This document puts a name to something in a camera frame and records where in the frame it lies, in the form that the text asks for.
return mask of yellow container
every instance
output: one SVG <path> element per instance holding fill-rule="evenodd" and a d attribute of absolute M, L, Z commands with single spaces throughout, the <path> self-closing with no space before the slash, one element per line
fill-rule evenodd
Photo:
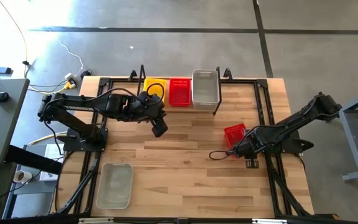
<path fill-rule="evenodd" d="M 165 96 L 167 95 L 167 89 L 165 88 L 167 85 L 167 81 L 163 80 L 163 79 L 158 79 L 158 78 L 146 78 L 144 80 L 143 91 L 146 91 L 147 88 L 153 83 L 159 83 L 164 87 L 164 97 L 162 98 L 162 102 L 164 103 Z M 159 85 L 154 85 L 154 86 L 150 87 L 148 94 L 152 95 L 154 93 L 157 94 L 157 96 L 159 96 L 159 97 L 162 96 L 162 89 Z"/>

